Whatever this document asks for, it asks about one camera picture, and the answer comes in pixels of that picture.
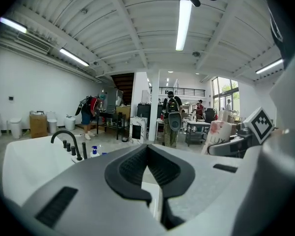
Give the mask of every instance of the soap bottle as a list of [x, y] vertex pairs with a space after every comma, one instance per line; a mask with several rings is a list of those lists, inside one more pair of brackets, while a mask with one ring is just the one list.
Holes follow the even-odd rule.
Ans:
[[100, 156], [99, 153], [97, 152], [97, 146], [92, 146], [92, 149], [93, 151], [90, 153], [91, 158]]

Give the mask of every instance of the white shoe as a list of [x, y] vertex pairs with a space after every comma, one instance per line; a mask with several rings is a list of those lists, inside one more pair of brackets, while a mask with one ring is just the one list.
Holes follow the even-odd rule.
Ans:
[[85, 139], [90, 140], [89, 134], [85, 134]]
[[88, 135], [93, 137], [95, 136], [91, 131], [88, 131]]

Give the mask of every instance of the tube light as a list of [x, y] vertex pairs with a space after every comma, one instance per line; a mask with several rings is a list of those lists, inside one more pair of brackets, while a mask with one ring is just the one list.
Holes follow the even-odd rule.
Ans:
[[14, 29], [17, 29], [19, 30], [20, 32], [23, 32], [23, 33], [26, 33], [27, 29], [25, 26], [22, 26], [21, 24], [17, 23], [17, 22], [14, 22], [10, 19], [7, 19], [7, 18], [0, 18], [0, 22], [7, 25], [7, 26], [10, 26]]
[[261, 68], [261, 69], [257, 70], [257, 71], [256, 71], [256, 74], [263, 73], [264, 71], [267, 71], [268, 69], [273, 68], [274, 66], [279, 65], [279, 64], [281, 64], [282, 62], [283, 62], [283, 60], [282, 60], [282, 59], [279, 59], [279, 60], [273, 62], [272, 64], [267, 65], [267, 66], [265, 66], [264, 68]]
[[192, 3], [189, 0], [179, 0], [179, 25], [176, 43], [176, 51], [182, 51], [185, 46], [189, 28]]
[[66, 49], [61, 48], [60, 52], [63, 53], [64, 55], [67, 55], [68, 57], [74, 59], [75, 61], [77, 61], [78, 63], [81, 63], [84, 66], [89, 66], [88, 63], [86, 63], [85, 61], [81, 60], [80, 58], [78, 58], [77, 56], [75, 56], [74, 54], [68, 52]]

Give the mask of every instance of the shorts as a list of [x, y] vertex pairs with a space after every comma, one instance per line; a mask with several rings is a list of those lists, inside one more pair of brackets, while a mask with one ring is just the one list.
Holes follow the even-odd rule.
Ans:
[[82, 125], [89, 125], [91, 115], [85, 111], [81, 111], [81, 114], [82, 114]]

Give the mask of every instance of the faucet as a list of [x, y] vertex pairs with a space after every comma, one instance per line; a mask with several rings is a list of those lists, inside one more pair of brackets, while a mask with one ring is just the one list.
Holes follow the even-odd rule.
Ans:
[[53, 136], [51, 137], [51, 143], [53, 144], [54, 141], [55, 141], [55, 137], [58, 135], [58, 134], [61, 134], [61, 133], [64, 133], [64, 134], [68, 134], [69, 136], [72, 137], [73, 139], [73, 142], [74, 142], [74, 146], [75, 146], [75, 149], [76, 149], [76, 153], [77, 153], [77, 160], [78, 161], [81, 161], [82, 160], [82, 157], [80, 155], [80, 152], [79, 152], [79, 148], [78, 148], [78, 144], [77, 144], [77, 139], [75, 139], [75, 136], [70, 132], [70, 131], [67, 131], [67, 130], [59, 130], [57, 131], [55, 134], [53, 134]]

